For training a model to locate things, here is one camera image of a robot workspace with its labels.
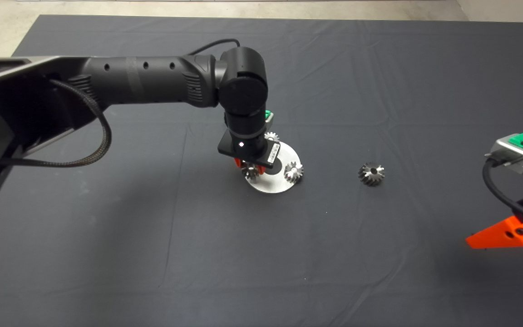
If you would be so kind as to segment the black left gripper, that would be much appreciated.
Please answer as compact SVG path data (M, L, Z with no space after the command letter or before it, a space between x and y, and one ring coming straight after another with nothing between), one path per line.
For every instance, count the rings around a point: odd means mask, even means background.
M257 175L263 175L266 168L273 168L281 145L266 139L263 134L252 139L243 139L226 131L217 149L220 154L234 158L239 169L245 168L247 162L257 165Z

